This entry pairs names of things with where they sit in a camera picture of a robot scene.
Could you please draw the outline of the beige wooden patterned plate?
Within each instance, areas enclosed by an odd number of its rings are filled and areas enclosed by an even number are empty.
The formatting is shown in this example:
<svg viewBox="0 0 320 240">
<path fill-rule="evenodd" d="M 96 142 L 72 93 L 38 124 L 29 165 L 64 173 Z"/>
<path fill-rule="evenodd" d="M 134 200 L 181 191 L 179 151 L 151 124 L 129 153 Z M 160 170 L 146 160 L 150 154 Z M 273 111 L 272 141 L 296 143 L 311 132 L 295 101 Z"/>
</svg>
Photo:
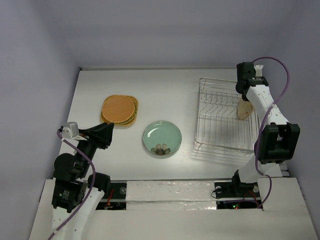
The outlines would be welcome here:
<svg viewBox="0 0 320 240">
<path fill-rule="evenodd" d="M 254 110 L 254 106 L 250 101 L 245 101 L 240 98 L 237 105 L 237 117 L 239 120 L 244 121 L 253 113 Z"/>
</svg>

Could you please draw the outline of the green ceramic flower plate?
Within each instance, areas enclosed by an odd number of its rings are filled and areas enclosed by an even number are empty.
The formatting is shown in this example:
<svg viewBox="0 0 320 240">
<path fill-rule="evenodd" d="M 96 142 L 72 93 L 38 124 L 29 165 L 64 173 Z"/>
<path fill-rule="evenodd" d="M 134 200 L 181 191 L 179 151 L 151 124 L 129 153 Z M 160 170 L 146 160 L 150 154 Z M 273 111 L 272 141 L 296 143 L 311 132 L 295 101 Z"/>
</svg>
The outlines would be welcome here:
<svg viewBox="0 0 320 240">
<path fill-rule="evenodd" d="M 174 123 L 157 120 L 145 128 L 142 142 L 151 154 L 164 158 L 179 150 L 182 143 L 182 133 Z"/>
</svg>

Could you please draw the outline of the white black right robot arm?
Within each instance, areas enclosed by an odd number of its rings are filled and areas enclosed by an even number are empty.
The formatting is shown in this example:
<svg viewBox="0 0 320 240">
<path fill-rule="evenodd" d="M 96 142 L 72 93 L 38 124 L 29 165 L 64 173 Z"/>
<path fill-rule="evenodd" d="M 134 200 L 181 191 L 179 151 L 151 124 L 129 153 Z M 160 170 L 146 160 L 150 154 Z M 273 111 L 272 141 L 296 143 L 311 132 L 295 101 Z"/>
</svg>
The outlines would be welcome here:
<svg viewBox="0 0 320 240">
<path fill-rule="evenodd" d="M 300 135 L 298 124 L 290 121 L 273 99 L 269 83 L 258 75 L 253 62 L 237 64 L 236 91 L 244 102 L 252 104 L 259 120 L 258 138 L 254 144 L 254 155 L 248 163 L 237 170 L 231 180 L 230 190 L 242 197 L 252 190 L 260 177 L 268 177 L 267 171 L 274 164 L 292 159 Z"/>
</svg>

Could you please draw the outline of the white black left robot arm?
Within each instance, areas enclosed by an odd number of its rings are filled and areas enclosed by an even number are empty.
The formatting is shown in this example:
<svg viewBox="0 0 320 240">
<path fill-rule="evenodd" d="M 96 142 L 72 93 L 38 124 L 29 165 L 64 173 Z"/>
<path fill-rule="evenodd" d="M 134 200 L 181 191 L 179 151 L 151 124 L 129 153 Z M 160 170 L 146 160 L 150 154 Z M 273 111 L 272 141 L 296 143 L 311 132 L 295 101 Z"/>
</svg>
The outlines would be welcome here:
<svg viewBox="0 0 320 240">
<path fill-rule="evenodd" d="M 96 171 L 93 158 L 111 145 L 114 126 L 104 122 L 79 129 L 76 122 L 67 122 L 57 130 L 74 153 L 54 161 L 50 240 L 83 240 L 100 200 L 113 195 L 110 176 Z"/>
</svg>

